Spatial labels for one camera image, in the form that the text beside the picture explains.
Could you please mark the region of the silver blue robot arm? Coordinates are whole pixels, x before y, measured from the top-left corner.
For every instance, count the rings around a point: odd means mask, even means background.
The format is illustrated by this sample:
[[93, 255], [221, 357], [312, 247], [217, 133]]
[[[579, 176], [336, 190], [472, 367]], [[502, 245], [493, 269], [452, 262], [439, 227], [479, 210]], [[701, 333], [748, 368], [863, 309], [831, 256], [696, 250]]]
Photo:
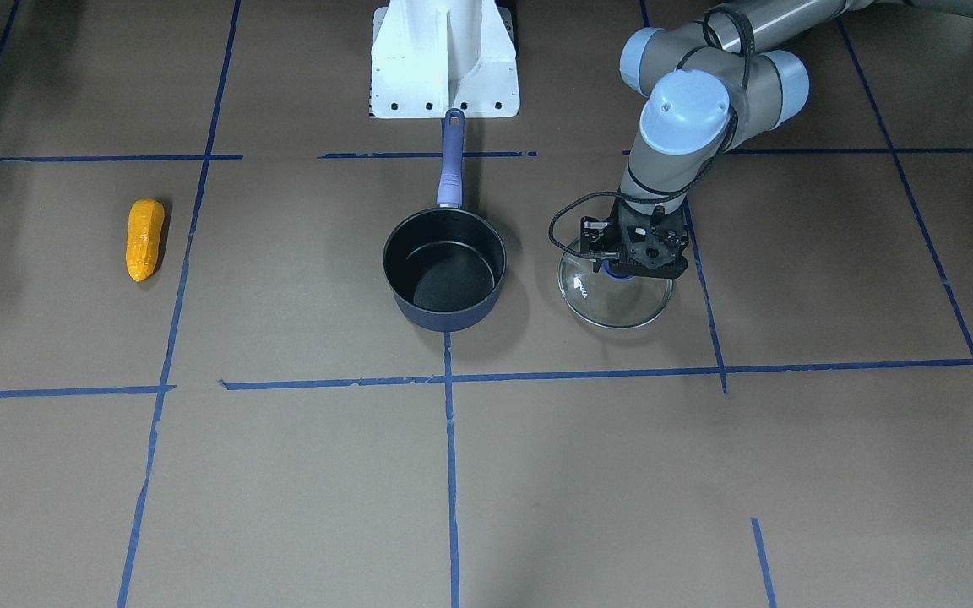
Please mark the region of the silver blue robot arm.
[[675, 30], [634, 32], [619, 74], [644, 99], [617, 212], [591, 246], [662, 265], [688, 239], [666, 220], [727, 150], [798, 115], [810, 94], [788, 40], [866, 1], [729, 1]]

